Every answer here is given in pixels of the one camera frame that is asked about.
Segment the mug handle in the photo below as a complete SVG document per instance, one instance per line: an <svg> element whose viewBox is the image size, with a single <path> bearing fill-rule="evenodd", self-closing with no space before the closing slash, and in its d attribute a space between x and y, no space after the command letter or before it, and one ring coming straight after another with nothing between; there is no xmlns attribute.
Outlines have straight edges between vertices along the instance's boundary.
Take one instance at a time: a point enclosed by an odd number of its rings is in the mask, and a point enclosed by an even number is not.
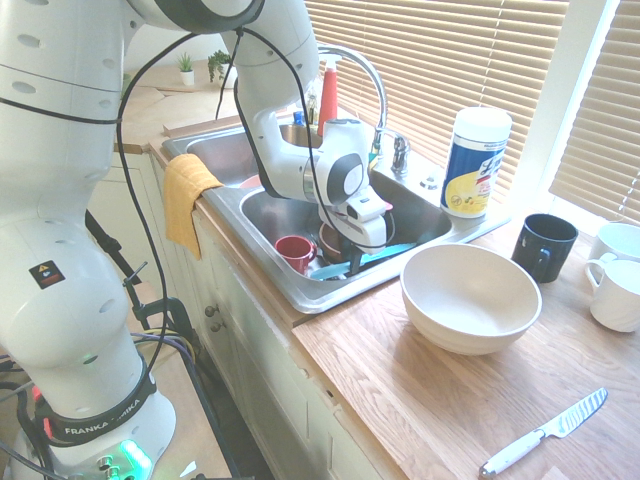
<svg viewBox="0 0 640 480"><path fill-rule="evenodd" d="M604 275L604 266L605 266L605 262L603 262L602 260L589 260L587 261L587 264L584 267L584 273L587 274L587 278L589 279L589 283L591 284L591 287L593 288L593 291L595 293L595 291L598 289L598 287L600 286L600 284L602 283L601 281L599 282L598 280L596 280L596 278L593 276L593 272L591 271L591 266L595 265L600 269L600 275Z"/></svg>
<svg viewBox="0 0 640 480"><path fill-rule="evenodd" d="M612 262L613 260L617 260L618 256L615 253L607 252L602 255L598 259L592 259L587 261L587 265L584 268L584 272L587 274L587 278L589 279L589 283L593 287L593 291L595 292L597 288L600 286L601 282L598 282L591 271L592 265L598 267L598 276L602 278L604 276L604 267L607 263Z"/></svg>
<svg viewBox="0 0 640 480"><path fill-rule="evenodd" d="M547 271L550 258L551 258L551 252L546 248L541 248L540 252L538 253L538 261L536 262L533 269L531 270L531 276L535 280L542 278L542 276L544 275L544 272Z"/></svg>

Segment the dish towel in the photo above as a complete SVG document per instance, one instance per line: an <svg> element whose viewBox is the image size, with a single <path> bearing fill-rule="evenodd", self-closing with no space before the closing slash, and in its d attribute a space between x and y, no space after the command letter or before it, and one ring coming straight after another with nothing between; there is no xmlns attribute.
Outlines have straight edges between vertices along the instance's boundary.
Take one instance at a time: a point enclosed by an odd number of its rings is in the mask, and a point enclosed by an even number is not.
<svg viewBox="0 0 640 480"><path fill-rule="evenodd" d="M164 177L164 215L167 238L189 249L200 260L200 245L193 226L193 204L208 188L224 186L193 154L185 153L169 162Z"/></svg>

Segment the faucet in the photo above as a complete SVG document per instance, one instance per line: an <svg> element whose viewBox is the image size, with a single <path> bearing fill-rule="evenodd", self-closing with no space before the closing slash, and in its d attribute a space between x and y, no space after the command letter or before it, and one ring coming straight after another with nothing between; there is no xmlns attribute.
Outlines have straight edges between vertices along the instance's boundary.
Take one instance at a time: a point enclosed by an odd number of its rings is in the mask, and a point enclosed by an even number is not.
<svg viewBox="0 0 640 480"><path fill-rule="evenodd" d="M382 136L384 134L392 135L394 137L394 154L391 170L397 175L405 175L407 173L407 157L409 156L410 151L409 140L398 132L387 128L387 110L389 108L387 103L387 93L384 90L384 84L382 83L382 79L380 78L380 74L376 68L364 55L340 45L319 45L318 53L320 55L332 54L346 57L360 65L369 75L376 87L376 91L378 92L378 101L380 103L380 118L378 120L378 125L375 127L371 153L373 155L378 154L382 144Z"/></svg>

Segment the potted plant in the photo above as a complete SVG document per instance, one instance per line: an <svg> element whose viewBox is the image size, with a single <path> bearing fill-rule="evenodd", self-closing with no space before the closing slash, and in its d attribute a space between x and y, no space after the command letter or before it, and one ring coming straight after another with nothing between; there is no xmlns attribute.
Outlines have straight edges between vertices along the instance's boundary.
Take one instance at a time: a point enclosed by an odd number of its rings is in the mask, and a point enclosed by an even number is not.
<svg viewBox="0 0 640 480"><path fill-rule="evenodd" d="M219 87L222 87L222 82L224 81L224 77L227 75L227 70L229 70L229 65L231 64L231 56L228 53L223 52L222 50L218 50L213 55L209 57L209 81L218 84ZM238 77L238 73L236 71L236 67L231 68L231 72L229 73L229 78L227 79L227 83L225 88L233 88L233 84Z"/></svg>
<svg viewBox="0 0 640 480"><path fill-rule="evenodd" d="M180 68L180 76L182 77L182 83L187 86L195 83L193 74L193 62L191 61L191 55L183 53L178 57L178 67Z"/></svg>

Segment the kitchen sink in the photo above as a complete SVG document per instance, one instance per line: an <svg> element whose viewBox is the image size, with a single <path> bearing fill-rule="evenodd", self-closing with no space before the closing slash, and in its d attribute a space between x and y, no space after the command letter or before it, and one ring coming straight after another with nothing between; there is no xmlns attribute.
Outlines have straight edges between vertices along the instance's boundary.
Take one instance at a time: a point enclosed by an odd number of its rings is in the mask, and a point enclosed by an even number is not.
<svg viewBox="0 0 640 480"><path fill-rule="evenodd" d="M306 145L304 127L284 123L283 138ZM321 143L315 136L315 147ZM364 265L358 273L316 280L296 272L276 252L275 241L284 235L302 235L318 245L322 222L318 205L298 200L273 198L262 187L238 188L258 173L249 141L242 127L171 139L163 146L173 156L197 155L224 187L203 193L205 200L234 231L265 273L294 308L303 313L319 313L397 276L415 249L437 243L465 243L496 228L509 217L490 208L478 219L449 216L439 207L439 191L428 191L420 180L433 166L424 161L409 163L409 174L399 177L383 161L370 172L370 183L378 195L393 205L395 235L390 244L415 244L409 251ZM310 274L328 265L322 250L310 265Z"/></svg>

